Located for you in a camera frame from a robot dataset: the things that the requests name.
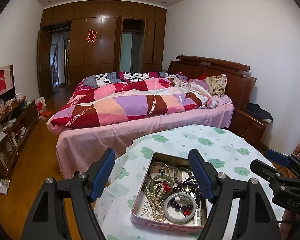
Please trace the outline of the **silver wrist watch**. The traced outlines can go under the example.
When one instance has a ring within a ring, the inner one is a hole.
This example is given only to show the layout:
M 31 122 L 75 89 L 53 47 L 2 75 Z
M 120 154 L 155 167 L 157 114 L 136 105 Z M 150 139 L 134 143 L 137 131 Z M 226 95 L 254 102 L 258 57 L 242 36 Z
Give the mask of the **silver wrist watch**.
M 182 190 L 183 192 L 190 193 L 191 191 L 194 190 L 193 185 L 194 185 L 195 183 L 196 183 L 195 177 L 194 177 L 194 176 L 189 176 L 189 177 L 185 178 L 185 179 L 181 182 L 181 185 L 182 185 L 181 190 Z

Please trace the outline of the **pink metal tin box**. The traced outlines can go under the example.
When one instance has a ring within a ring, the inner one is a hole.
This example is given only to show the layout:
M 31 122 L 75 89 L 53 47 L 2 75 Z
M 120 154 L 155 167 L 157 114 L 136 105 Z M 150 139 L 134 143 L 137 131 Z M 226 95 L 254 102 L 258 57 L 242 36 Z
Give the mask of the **pink metal tin box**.
M 206 219 L 206 200 L 188 160 L 153 153 L 131 210 L 132 223 L 175 233 L 195 233 L 203 230 Z

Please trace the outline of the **green jade bangle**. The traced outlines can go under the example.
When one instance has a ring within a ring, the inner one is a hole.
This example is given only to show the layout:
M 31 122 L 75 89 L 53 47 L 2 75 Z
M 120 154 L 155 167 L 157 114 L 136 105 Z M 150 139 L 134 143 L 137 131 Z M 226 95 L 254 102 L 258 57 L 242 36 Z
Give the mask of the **green jade bangle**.
M 173 185 L 174 185 L 174 181 L 170 176 L 165 175 L 165 174 L 159 174 L 151 179 L 150 184 L 149 184 L 149 189 L 153 190 L 154 186 L 158 183 L 168 183 L 168 185 L 170 187 L 173 187 Z

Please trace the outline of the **white jade bangle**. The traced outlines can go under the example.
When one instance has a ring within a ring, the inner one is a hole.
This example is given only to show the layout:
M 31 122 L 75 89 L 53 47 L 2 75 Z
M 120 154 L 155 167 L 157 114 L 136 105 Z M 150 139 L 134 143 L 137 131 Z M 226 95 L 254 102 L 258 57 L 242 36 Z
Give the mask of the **white jade bangle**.
M 173 224 L 186 224 L 196 214 L 197 202 L 190 194 L 177 192 L 164 201 L 164 216 Z

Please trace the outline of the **pink bed sheet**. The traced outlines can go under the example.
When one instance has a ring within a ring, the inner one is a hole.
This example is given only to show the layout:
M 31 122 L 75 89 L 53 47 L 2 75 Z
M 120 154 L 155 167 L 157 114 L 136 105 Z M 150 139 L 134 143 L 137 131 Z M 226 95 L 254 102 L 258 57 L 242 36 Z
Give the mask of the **pink bed sheet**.
M 234 110 L 234 104 L 225 95 L 213 109 L 198 108 L 101 127 L 66 129 L 59 134 L 56 145 L 60 172 L 65 179 L 72 178 L 76 171 L 86 171 L 108 148 L 118 158 L 133 140 L 144 135 L 188 125 L 228 128 Z

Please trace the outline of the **clear round bangle case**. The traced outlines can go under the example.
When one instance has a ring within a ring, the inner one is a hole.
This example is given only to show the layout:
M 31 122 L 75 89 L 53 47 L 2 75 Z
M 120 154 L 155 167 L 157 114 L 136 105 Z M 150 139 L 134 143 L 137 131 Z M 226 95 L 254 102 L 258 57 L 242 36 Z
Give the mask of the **clear round bangle case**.
M 164 174 L 164 175 L 170 175 L 170 168 L 162 162 L 153 162 L 151 163 L 149 170 L 148 170 L 148 176 L 149 178 L 154 178 L 157 175 Z

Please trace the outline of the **wooden nightstand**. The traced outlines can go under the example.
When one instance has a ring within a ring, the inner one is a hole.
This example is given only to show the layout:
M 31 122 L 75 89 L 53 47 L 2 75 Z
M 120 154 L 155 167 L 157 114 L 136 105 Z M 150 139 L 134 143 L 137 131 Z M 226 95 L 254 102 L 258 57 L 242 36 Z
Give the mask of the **wooden nightstand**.
M 267 133 L 268 126 L 268 122 L 260 120 L 240 108 L 235 108 L 229 130 L 257 148 Z

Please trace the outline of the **patchwork pink quilt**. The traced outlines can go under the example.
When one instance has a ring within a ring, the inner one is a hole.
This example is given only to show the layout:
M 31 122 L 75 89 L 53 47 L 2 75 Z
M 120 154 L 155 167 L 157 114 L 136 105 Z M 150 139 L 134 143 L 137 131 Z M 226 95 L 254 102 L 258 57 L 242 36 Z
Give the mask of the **patchwork pink quilt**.
M 182 75 L 112 72 L 84 78 L 47 128 L 59 134 L 217 105 L 207 89 Z

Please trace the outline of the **wooden headboard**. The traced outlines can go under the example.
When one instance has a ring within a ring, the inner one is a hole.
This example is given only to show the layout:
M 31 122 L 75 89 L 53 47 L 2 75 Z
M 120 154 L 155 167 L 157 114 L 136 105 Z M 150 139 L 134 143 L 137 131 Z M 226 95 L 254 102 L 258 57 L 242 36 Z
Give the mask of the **wooden headboard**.
M 256 78 L 250 74 L 250 67 L 245 64 L 200 56 L 178 55 L 170 62 L 168 72 L 170 74 L 181 72 L 188 79 L 225 74 L 227 77 L 225 94 L 230 97 L 235 107 L 243 110 L 249 104 L 256 83 Z

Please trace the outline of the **floral pillow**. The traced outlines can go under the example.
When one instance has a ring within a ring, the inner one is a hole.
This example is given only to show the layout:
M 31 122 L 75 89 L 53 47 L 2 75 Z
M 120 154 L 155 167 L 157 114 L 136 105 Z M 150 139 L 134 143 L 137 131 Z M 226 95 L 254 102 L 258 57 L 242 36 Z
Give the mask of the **floral pillow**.
M 212 96 L 221 98 L 225 94 L 227 85 L 227 77 L 225 74 L 206 77 L 205 82 L 209 85 L 209 93 Z

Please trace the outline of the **red white paper bag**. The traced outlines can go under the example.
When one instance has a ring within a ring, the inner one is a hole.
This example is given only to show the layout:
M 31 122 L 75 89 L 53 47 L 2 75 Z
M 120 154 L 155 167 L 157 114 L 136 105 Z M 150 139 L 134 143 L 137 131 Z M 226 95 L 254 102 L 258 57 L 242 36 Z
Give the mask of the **red white paper bag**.
M 43 96 L 36 99 L 35 104 L 36 104 L 38 114 L 41 114 L 43 111 L 45 111 L 46 103 L 45 103 L 45 98 Z

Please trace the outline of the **low wooden tv cabinet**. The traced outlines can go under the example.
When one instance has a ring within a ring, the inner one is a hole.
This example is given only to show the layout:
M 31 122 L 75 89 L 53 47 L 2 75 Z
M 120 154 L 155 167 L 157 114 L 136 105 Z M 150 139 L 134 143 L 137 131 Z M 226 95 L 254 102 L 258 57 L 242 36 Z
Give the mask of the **low wooden tv cabinet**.
M 10 100 L 0 109 L 0 178 L 9 179 L 39 119 L 34 100 Z

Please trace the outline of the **covered television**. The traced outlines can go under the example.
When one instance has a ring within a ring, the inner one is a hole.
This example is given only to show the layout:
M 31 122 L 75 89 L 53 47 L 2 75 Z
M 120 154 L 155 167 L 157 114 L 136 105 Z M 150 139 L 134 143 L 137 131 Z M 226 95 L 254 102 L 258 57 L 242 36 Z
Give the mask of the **covered television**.
M 0 67 L 0 99 L 7 101 L 15 96 L 13 65 Z

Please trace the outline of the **brown wooden wardrobe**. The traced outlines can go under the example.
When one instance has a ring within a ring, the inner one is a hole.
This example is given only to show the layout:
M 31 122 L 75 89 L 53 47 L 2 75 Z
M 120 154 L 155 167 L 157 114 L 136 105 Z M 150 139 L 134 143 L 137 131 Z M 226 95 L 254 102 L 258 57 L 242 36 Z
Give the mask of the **brown wooden wardrobe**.
M 140 72 L 160 71 L 164 52 L 167 10 L 127 1 L 81 1 L 50 7 L 43 11 L 37 49 L 39 94 L 53 95 L 50 67 L 52 31 L 70 29 L 70 87 L 93 74 L 118 71 L 124 20 L 140 20 L 145 25 Z M 97 41 L 85 37 L 92 29 Z

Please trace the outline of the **red double happiness decal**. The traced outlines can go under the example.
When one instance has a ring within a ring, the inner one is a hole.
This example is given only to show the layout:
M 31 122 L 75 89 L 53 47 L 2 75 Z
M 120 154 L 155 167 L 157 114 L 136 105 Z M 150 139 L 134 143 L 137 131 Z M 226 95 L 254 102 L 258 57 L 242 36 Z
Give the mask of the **red double happiness decal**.
M 90 29 L 85 37 L 88 43 L 97 41 L 97 32 Z

